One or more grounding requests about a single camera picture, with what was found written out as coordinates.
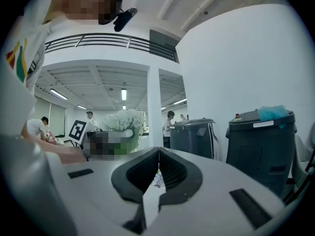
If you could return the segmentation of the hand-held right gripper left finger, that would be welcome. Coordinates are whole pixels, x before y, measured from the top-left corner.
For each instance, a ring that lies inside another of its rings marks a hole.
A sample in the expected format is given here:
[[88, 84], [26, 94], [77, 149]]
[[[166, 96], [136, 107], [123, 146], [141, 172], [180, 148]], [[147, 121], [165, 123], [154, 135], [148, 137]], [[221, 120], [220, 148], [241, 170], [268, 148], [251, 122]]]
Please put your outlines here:
[[159, 149], [138, 151], [116, 161], [63, 165], [46, 154], [50, 174], [65, 211], [58, 217], [59, 236], [158, 236], [160, 223], [146, 224], [143, 192], [127, 178], [136, 170], [141, 184], [158, 164]]

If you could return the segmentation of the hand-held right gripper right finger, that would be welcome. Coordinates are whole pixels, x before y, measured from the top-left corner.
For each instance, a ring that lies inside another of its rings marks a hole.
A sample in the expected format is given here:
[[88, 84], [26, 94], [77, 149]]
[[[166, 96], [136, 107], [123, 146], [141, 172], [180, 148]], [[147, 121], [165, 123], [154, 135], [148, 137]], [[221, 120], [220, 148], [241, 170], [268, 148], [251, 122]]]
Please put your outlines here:
[[226, 163], [168, 149], [196, 165], [202, 183], [180, 205], [162, 206], [149, 236], [274, 236], [287, 219], [282, 200]]

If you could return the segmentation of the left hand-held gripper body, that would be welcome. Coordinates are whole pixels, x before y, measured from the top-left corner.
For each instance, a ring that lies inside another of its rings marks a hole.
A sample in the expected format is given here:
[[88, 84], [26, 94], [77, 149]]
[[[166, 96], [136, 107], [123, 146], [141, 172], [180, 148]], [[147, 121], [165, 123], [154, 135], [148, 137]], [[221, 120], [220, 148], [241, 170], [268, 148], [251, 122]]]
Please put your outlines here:
[[75, 120], [68, 138], [74, 147], [79, 147], [87, 160], [91, 157], [91, 136], [99, 132], [91, 122]]

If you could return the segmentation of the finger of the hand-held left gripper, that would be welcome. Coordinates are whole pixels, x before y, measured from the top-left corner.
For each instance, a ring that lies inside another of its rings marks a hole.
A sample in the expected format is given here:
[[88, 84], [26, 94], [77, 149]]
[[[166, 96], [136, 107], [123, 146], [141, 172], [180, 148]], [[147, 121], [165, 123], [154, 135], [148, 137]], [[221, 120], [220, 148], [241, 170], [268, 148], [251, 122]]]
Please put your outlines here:
[[98, 132], [98, 137], [102, 138], [103, 143], [129, 143], [134, 137], [134, 131], [131, 129], [104, 131]]

